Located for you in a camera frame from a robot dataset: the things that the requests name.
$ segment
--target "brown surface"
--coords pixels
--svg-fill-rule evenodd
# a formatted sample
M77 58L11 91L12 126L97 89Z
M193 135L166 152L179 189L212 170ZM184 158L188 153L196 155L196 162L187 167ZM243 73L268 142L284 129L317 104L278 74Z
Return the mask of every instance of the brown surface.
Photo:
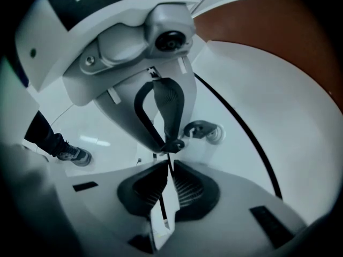
M245 44L275 54L311 76L343 112L343 75L305 0L241 0L195 18L205 41Z

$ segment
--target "black rectangular slot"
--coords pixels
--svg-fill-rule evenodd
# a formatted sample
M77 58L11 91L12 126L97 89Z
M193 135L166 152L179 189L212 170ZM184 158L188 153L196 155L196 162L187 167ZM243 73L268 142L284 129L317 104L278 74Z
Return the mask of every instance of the black rectangular slot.
M265 206L251 208L250 211L275 248L294 237Z
M88 183L83 183L83 184L79 184L79 185L74 185L73 188L76 192L78 191L84 191L87 190L89 188L98 186L98 184L96 182L88 182Z

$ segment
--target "shoe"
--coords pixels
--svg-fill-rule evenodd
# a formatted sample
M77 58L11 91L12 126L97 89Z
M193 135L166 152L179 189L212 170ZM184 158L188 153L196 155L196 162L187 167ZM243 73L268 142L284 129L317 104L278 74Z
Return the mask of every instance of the shoe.
M70 161L78 167L85 167L91 162L92 154L82 148L74 147L68 144L68 142L65 142L61 152L57 154L56 157L62 161Z

